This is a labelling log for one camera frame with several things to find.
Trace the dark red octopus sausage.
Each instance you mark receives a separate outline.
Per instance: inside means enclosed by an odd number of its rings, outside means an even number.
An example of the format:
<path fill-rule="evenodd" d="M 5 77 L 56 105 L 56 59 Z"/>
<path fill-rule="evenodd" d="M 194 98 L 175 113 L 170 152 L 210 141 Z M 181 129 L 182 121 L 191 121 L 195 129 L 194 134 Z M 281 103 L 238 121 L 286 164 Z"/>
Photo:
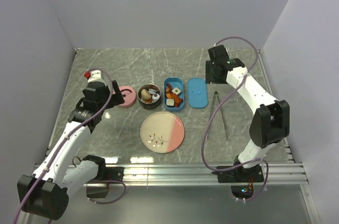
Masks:
<path fill-rule="evenodd" d="M 172 90 L 172 86 L 171 86 L 170 83 L 167 83 L 166 86 L 167 86 L 167 88 L 168 88 L 170 91 Z"/>

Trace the steel serving tongs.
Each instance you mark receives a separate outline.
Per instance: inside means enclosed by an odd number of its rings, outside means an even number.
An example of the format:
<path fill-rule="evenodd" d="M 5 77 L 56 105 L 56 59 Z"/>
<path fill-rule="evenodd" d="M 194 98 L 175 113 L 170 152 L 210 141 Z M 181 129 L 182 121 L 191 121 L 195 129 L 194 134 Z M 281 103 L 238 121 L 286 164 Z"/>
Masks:
<path fill-rule="evenodd" d="M 220 98 L 219 94 L 217 91 L 214 91 L 212 94 L 212 102 L 211 102 L 211 107 L 210 107 L 210 115 L 209 119 L 211 119 L 215 109 L 220 103 Z M 208 135 L 207 135 L 208 140 L 222 140 L 225 139 L 225 141 L 228 141 L 227 138 L 227 129 L 226 129 L 226 121 L 224 118 L 224 115 L 222 113 L 222 109 L 220 108 L 216 115 L 214 120 L 212 121 L 209 129 L 208 129 Z"/>

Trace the blue lunch box lid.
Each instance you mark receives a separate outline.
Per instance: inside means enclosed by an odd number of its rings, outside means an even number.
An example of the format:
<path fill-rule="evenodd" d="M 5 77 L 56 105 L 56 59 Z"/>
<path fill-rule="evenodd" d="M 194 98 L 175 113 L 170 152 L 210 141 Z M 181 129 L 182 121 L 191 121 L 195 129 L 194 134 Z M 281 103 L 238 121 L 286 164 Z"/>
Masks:
<path fill-rule="evenodd" d="M 188 80 L 189 105 L 195 109 L 202 109 L 208 105 L 208 92 L 205 80 L 190 78 Z"/>

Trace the white round rice cake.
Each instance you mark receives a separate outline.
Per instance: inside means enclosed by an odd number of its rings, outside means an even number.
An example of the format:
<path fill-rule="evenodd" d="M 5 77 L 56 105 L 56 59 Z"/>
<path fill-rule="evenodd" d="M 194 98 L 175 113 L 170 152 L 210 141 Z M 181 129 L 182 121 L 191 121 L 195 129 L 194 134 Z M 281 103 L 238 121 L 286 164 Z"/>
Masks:
<path fill-rule="evenodd" d="M 154 90 L 154 89 L 149 89 L 148 91 L 149 91 L 149 93 L 151 93 L 151 94 L 156 94 L 156 90 Z"/>

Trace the beige round bun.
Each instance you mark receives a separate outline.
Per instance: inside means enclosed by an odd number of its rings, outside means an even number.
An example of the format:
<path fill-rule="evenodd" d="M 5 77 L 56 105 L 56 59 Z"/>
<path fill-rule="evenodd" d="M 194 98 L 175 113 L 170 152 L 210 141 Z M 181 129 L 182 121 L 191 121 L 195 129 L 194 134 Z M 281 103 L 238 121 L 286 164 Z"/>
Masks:
<path fill-rule="evenodd" d="M 141 97 L 145 101 L 147 101 L 147 100 L 151 99 L 151 94 L 149 93 L 149 91 L 147 89 L 144 88 L 144 89 L 141 90 Z"/>

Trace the red chicken drumstick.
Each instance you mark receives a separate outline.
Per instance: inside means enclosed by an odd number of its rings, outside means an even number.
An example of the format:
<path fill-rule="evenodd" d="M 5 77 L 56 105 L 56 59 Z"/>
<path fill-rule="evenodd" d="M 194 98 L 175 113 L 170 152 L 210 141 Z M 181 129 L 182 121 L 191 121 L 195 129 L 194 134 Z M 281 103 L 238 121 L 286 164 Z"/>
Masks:
<path fill-rule="evenodd" d="M 174 100 L 175 106 L 179 106 L 183 102 L 183 99 L 176 94 L 173 94 L 172 98 Z"/>

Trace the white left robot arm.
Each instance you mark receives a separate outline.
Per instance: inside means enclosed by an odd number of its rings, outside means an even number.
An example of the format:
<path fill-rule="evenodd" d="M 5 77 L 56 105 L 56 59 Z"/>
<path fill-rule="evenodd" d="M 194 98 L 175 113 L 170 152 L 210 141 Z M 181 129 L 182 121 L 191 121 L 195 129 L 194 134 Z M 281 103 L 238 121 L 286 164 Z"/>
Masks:
<path fill-rule="evenodd" d="M 106 109 L 124 103 L 118 83 L 106 85 L 102 80 L 89 81 L 84 97 L 72 111 L 64 132 L 43 163 L 32 173 L 22 175 L 17 183 L 19 211 L 58 220 L 71 196 L 88 182 L 112 183 L 105 159 L 87 155 L 69 170 L 80 146 L 90 138 Z"/>

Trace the orange fried shrimp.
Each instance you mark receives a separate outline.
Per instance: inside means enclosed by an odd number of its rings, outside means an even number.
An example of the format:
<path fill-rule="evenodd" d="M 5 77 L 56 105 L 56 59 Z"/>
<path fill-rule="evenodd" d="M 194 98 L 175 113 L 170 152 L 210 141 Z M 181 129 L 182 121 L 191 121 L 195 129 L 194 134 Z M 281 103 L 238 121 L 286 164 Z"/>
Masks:
<path fill-rule="evenodd" d="M 166 90 L 165 90 L 165 96 L 168 99 L 172 99 L 172 91 L 170 90 L 169 87 L 167 87 Z"/>

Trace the sushi roll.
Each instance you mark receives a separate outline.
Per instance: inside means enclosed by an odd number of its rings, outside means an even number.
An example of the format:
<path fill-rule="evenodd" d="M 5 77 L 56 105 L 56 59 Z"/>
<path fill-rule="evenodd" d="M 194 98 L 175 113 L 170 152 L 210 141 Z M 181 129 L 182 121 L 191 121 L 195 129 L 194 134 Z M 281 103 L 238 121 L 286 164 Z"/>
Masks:
<path fill-rule="evenodd" d="M 178 87 L 175 87 L 175 88 L 172 89 L 173 94 L 180 95 L 181 92 L 182 91 Z"/>
<path fill-rule="evenodd" d="M 173 99 L 167 98 L 166 99 L 166 105 L 169 106 L 169 107 L 174 107 L 175 101 Z"/>

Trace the pink round lid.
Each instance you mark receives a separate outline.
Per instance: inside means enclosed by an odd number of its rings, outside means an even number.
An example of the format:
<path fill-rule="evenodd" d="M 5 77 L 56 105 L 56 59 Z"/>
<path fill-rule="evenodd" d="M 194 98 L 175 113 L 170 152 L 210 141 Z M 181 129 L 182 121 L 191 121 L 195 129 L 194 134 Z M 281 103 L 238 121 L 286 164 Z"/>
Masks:
<path fill-rule="evenodd" d="M 137 100 L 137 93 L 135 89 L 131 86 L 121 86 L 119 89 L 124 99 L 124 103 L 119 104 L 119 107 L 127 108 L 134 105 Z"/>

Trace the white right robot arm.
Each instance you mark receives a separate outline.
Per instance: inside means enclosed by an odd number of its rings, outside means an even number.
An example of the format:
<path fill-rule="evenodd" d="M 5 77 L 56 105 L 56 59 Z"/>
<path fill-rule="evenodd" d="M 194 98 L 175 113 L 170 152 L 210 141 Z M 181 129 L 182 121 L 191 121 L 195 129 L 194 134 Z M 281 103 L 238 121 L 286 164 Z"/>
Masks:
<path fill-rule="evenodd" d="M 244 99 L 253 113 L 249 127 L 250 140 L 235 158 L 234 169 L 227 173 L 237 180 L 246 181 L 266 153 L 289 135 L 290 106 L 269 94 L 249 73 L 244 63 L 231 59 L 223 45 L 208 49 L 206 62 L 208 82 L 232 86 Z"/>

